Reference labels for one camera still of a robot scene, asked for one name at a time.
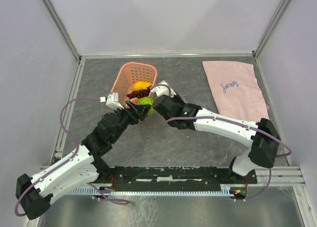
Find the dark red toy grapes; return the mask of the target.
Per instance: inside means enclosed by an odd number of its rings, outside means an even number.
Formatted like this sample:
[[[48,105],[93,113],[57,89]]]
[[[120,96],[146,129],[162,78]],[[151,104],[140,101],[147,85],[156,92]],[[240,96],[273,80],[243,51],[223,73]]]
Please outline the dark red toy grapes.
[[[139,90],[139,91],[132,91],[131,93],[128,93],[126,96],[129,99],[133,99],[133,98],[143,98],[143,97],[147,97],[150,94],[150,90],[146,89],[146,90]]]

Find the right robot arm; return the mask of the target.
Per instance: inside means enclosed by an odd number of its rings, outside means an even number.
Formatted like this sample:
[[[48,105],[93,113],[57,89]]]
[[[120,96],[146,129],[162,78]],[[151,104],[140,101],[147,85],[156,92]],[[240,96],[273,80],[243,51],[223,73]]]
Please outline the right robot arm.
[[[255,168],[274,166],[280,137],[268,119],[262,118],[259,122],[232,119],[185,103],[178,96],[162,95],[154,101],[153,108],[171,127],[209,132],[245,145],[247,150],[233,159],[227,171],[233,183],[239,183]]]

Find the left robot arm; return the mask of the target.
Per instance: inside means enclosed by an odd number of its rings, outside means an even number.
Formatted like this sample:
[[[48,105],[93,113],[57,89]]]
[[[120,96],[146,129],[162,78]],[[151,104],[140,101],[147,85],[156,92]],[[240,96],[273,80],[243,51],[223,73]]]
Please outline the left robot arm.
[[[145,120],[150,105],[137,105],[128,101],[127,107],[106,113],[93,131],[75,149],[47,169],[17,179],[14,211],[17,216],[34,220],[43,215],[50,206],[66,192],[91,182],[105,182],[109,178],[109,167],[102,156],[130,125]],[[22,207],[24,213],[18,212]]]

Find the pink plastic basket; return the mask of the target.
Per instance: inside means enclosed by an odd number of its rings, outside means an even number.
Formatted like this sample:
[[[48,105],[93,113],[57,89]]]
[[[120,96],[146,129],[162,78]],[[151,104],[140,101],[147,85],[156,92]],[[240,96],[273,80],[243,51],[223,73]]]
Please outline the pink plastic basket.
[[[110,93],[118,92],[119,103],[125,109],[125,102],[129,99],[126,95],[133,91],[133,84],[137,81],[147,81],[154,85],[157,76],[157,69],[150,64],[127,62],[120,68]]]

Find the green toy fruit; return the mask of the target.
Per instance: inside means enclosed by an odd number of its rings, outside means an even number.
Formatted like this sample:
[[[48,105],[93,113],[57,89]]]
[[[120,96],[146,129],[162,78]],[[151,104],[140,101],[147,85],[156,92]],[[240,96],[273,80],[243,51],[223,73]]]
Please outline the green toy fruit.
[[[149,96],[143,97],[143,98],[139,99],[139,101],[138,101],[138,105],[150,105],[150,106],[152,106],[153,103],[154,103],[153,98],[149,97]]]

